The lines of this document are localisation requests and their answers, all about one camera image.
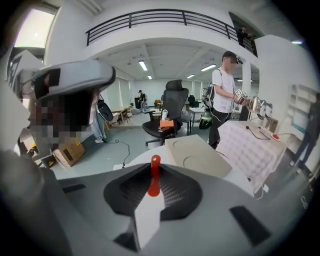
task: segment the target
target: black office chair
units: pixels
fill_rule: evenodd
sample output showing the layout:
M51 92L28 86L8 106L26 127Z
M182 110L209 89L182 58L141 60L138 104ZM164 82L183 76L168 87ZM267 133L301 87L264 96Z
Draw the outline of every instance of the black office chair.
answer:
M174 127L164 130L162 132L158 131L160 121L154 119L153 112L155 112L155 110L145 112L145 114L148 113L150 115L150 121L145 122L142 125L142 128L148 134L156 137L156 139L146 141L146 146L148 145L148 143L151 142L160 142L160 144L163 145L165 143L166 137L175 137L175 135L178 133L178 130L182 126L181 111L187 100L188 93L189 90L182 87L182 80L173 80L169 81L166 84L165 90L163 92L162 111L168 111L167 120L173 120Z

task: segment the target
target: gray floor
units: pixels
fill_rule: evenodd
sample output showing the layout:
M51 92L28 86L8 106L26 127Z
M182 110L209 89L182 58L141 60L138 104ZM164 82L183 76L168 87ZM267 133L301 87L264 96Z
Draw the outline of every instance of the gray floor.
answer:
M179 136L187 135L187 128L182 127ZM207 141L209 129L199 130L195 127L192 134L198 134ZM130 145L130 156L125 163L130 163L134 158L148 150L145 141L154 139L148 135L141 127L139 128L118 128L111 129L107 134L109 142L120 140ZM148 148L158 147L160 143L149 144ZM93 175L113 170L114 165L122 164L128 154L128 147L125 144L117 143L95 143L95 138L90 136L83 142L85 154L73 167L63 169L59 164L55 164L51 169L58 179L71 177L81 177ZM296 169L289 166L292 159L290 152L286 152L278 169L271 173L265 184L268 186L268 193L264 192L259 202L268 208L274 209L275 216L281 218L283 223L296 220L305 211L301 198L305 197L309 202L312 197L311 187L308 183L308 171L303 170L301 174L296 173ZM261 196L262 189L255 195Z

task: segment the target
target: column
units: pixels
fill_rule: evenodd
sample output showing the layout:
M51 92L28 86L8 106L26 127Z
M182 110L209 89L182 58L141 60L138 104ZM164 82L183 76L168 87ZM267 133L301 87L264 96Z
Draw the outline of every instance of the column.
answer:
M251 96L251 63L249 61L242 64L242 91Z

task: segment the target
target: fluorescent light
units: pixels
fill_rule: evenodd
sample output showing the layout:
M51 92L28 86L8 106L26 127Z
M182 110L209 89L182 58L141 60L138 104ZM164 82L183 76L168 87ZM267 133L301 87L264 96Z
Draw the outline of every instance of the fluorescent light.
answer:
M295 40L295 41L292 41L291 43L295 45L302 45L303 42L301 40Z
M139 64L141 65L141 67L142 67L142 69L143 69L144 71L148 71L147 66L146 66L146 64L145 64L145 62L144 62L143 60L140 60L140 61L139 61Z
M214 68L214 67L216 67L216 66L217 66L217 65L212 64L212 65L210 65L210 66L207 66L207 67L201 69L201 71L207 71L207 70L212 69L212 68Z

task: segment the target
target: balcony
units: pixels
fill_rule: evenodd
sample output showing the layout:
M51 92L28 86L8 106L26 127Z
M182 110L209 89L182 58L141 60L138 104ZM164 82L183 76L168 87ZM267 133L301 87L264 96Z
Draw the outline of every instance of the balcony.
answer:
M214 31L214 33L219 33L229 40L240 44L249 52L257 56L254 41L244 38L243 42L239 43L237 31L232 26L207 15L179 9L149 9L127 13L109 19L86 32L86 45L89 46L92 42L108 33L151 23L180 23L185 26L201 27L206 30Z

